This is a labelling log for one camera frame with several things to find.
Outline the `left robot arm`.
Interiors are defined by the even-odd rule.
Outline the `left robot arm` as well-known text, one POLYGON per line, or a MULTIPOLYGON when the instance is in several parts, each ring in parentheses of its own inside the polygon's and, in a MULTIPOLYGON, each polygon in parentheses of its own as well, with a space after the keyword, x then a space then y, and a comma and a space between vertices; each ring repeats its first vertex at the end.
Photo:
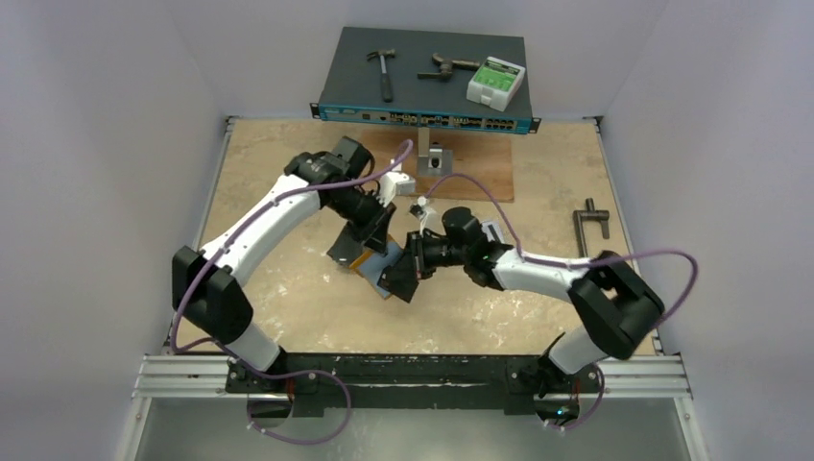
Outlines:
POLYGON ((296 227, 324 208, 345 220, 351 239, 383 254, 396 206, 367 182, 381 182, 411 153, 405 141, 387 168, 372 172, 372 153, 342 137, 330 151, 301 153, 284 168, 271 190, 238 222, 198 250, 183 246, 172 257, 171 289, 175 318, 170 331, 173 352, 181 320, 187 320, 249 369, 249 380, 272 393, 285 383, 284 349, 253 319, 243 286, 259 264, 296 227))

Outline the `aluminium frame rail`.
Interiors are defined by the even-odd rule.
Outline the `aluminium frame rail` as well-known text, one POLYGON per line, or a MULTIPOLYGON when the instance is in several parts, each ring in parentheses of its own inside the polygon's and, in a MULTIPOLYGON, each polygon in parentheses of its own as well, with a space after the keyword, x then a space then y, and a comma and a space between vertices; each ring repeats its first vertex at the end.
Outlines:
POLYGON ((115 460, 137 460, 146 451, 145 431, 155 408, 167 400, 209 400, 227 396, 227 358, 215 352, 171 355, 164 346, 143 356, 132 391, 123 435, 115 460))

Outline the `white credit card stack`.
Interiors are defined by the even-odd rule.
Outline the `white credit card stack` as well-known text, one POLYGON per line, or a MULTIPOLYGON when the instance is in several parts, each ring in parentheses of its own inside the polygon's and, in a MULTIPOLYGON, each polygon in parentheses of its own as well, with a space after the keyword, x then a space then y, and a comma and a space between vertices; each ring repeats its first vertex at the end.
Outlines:
POLYGON ((481 229, 484 234, 487 236, 489 241, 494 241, 498 243, 505 243, 505 237, 501 230, 500 225, 493 220, 483 221, 481 223, 481 229))

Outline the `blue network switch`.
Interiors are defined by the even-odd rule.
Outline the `blue network switch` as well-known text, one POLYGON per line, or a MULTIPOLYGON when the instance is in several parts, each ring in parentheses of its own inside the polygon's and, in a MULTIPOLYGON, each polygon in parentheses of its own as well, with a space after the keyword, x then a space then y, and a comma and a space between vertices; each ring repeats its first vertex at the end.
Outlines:
POLYGON ((323 91, 311 106, 315 119, 463 130, 485 133, 536 133, 540 120, 533 114, 530 88, 523 82, 505 111, 470 102, 467 84, 473 71, 456 69, 448 82, 419 80, 419 72, 436 72, 433 53, 454 60, 480 61, 495 57, 524 65, 521 36, 477 35, 346 26, 329 67, 323 91), (395 49, 387 59, 394 92, 391 103, 380 95, 378 59, 369 52, 395 49))

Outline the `plywood board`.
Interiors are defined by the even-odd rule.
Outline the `plywood board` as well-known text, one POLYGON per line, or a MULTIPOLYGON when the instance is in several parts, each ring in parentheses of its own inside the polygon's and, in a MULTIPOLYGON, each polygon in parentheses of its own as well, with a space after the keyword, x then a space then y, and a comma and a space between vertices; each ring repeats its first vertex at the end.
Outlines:
MULTIPOLYGON (((360 141, 376 156, 379 168, 390 163, 397 155, 399 144, 414 141, 414 153, 402 164, 402 171, 416 180, 416 196, 429 191, 441 177, 419 177, 416 173, 418 157, 418 129, 367 129, 360 141)), ((431 193, 436 199, 485 201, 486 194, 464 175, 484 185, 492 197, 501 203, 515 199, 512 144, 504 134, 430 129, 430 139, 453 151, 453 178, 444 181, 431 193)))

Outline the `orange leather card holder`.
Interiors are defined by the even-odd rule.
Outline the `orange leather card holder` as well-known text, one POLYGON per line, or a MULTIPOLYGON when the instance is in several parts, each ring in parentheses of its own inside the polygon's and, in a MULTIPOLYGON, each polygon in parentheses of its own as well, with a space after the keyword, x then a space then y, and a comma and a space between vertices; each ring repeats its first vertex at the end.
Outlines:
POLYGON ((386 251, 378 253, 367 247, 349 266, 350 270, 361 278, 365 279, 373 290, 384 300, 389 299, 392 294, 379 285, 379 281, 384 271, 395 265, 402 256, 402 247, 391 237, 388 237, 386 251))

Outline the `white green electronic box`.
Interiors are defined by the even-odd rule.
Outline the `white green electronic box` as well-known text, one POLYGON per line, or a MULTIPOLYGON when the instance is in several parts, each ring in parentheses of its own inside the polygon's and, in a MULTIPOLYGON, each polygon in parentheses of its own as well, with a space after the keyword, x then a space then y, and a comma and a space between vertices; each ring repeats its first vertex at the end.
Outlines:
POLYGON ((467 84, 468 101, 505 111, 525 80, 522 65, 487 57, 467 84))

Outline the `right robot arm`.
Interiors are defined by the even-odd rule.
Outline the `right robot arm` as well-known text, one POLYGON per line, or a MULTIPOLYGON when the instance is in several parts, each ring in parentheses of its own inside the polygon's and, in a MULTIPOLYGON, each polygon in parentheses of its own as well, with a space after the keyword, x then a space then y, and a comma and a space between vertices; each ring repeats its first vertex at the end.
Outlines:
POLYGON ((408 303, 419 283, 437 269, 460 266, 480 287, 571 303, 581 326, 552 343, 539 364, 540 381, 550 390, 561 391, 597 361, 631 357, 665 311, 655 291, 614 252, 574 262, 523 255, 517 246, 486 231, 467 207, 447 210, 441 221, 441 233, 409 232, 399 257, 382 269, 377 285, 408 303))

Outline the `metal stand bracket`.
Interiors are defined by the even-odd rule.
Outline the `metal stand bracket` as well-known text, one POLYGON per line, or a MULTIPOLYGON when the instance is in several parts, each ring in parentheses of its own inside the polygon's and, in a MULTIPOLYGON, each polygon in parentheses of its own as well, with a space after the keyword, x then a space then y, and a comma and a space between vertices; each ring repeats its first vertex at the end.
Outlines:
POLYGON ((418 128, 418 157, 416 173, 419 177, 443 177, 452 173, 453 151, 430 139, 429 128, 418 128))

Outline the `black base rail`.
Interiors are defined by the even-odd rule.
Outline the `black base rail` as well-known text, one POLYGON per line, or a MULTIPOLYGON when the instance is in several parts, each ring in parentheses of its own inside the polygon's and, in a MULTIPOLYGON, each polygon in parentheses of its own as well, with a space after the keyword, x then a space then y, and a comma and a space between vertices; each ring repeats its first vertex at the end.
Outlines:
POLYGON ((297 417, 328 408, 500 410, 575 420, 579 399, 601 391, 595 366, 574 375, 538 355, 338 354, 291 352, 265 376, 239 363, 227 369, 225 390, 280 395, 297 417))

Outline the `brass clamp tool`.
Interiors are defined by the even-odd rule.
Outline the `brass clamp tool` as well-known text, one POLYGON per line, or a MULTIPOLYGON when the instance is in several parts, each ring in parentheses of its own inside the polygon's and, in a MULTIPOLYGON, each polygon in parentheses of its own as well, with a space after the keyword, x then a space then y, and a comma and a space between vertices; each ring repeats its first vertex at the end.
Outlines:
POLYGON ((419 80, 448 82, 456 69, 477 71, 482 65, 480 61, 448 59, 438 53, 432 54, 431 61, 438 67, 438 70, 436 72, 419 72, 417 74, 419 80))

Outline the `small hammer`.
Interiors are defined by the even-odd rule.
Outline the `small hammer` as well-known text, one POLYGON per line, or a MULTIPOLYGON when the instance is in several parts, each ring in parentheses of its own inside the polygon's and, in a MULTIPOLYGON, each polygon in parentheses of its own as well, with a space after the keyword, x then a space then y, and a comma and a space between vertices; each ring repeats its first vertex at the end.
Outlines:
POLYGON ((394 58, 396 55, 395 49, 379 49, 372 52, 369 52, 366 55, 366 60, 371 61, 374 59, 378 59, 380 64, 380 79, 379 79, 379 86, 380 86, 380 95, 382 101, 385 103, 391 103, 394 100, 394 92, 392 86, 392 80, 390 74, 388 73, 387 68, 387 59, 394 58))

